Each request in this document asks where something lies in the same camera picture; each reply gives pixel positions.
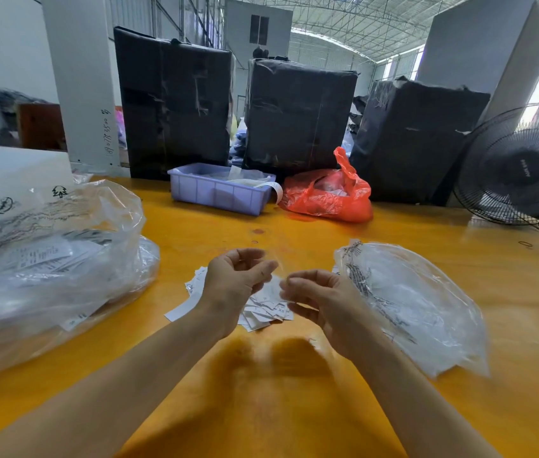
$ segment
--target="person's right hand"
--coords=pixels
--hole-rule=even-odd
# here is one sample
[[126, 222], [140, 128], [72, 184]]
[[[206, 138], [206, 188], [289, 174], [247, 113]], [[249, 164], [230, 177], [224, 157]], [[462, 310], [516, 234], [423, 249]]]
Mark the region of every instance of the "person's right hand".
[[326, 270], [304, 270], [290, 274], [280, 287], [280, 297], [289, 301], [289, 308], [319, 325], [331, 346], [346, 358], [350, 354], [345, 336], [352, 324], [374, 324], [369, 305], [348, 277]]

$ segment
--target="table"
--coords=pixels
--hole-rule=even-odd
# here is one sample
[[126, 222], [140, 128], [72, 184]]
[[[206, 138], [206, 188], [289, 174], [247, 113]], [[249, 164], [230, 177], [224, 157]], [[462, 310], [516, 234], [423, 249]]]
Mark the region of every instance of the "table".
[[[0, 373], [0, 429], [168, 324], [183, 283], [225, 250], [259, 246], [279, 274], [331, 269], [350, 238], [399, 244], [435, 263], [481, 307], [492, 377], [455, 368], [435, 385], [505, 457], [539, 457], [539, 231], [471, 222], [462, 209], [375, 204], [348, 225], [268, 205], [259, 217], [174, 203], [168, 184], [121, 180], [142, 199], [143, 234], [161, 248], [157, 281], [78, 338]], [[313, 324], [238, 327], [177, 385], [121, 457], [401, 457], [350, 362]]]

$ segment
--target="ceiling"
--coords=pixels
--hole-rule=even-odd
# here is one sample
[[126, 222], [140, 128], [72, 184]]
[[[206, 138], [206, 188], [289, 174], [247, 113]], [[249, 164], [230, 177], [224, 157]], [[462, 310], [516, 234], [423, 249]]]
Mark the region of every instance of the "ceiling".
[[433, 16], [465, 0], [239, 0], [293, 12], [293, 27], [330, 37], [374, 61], [426, 41]]

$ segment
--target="fan grille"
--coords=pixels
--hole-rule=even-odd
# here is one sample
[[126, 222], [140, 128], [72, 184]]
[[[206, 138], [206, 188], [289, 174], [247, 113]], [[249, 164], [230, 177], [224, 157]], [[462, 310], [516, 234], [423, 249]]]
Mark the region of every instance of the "fan grille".
[[454, 186], [456, 198], [491, 222], [539, 223], [539, 105], [529, 121], [526, 107], [481, 124], [465, 141]]

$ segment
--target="black box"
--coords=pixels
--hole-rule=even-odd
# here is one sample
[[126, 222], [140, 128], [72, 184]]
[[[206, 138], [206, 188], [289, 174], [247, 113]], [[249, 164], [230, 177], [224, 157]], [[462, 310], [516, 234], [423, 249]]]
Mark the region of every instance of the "black box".
[[193, 162], [227, 165], [234, 68], [229, 51], [115, 27], [130, 173], [169, 179]]
[[350, 155], [371, 199], [445, 205], [457, 175], [448, 172], [489, 100], [405, 77], [375, 82]]
[[279, 176], [334, 168], [357, 73], [271, 59], [248, 71], [245, 166]]

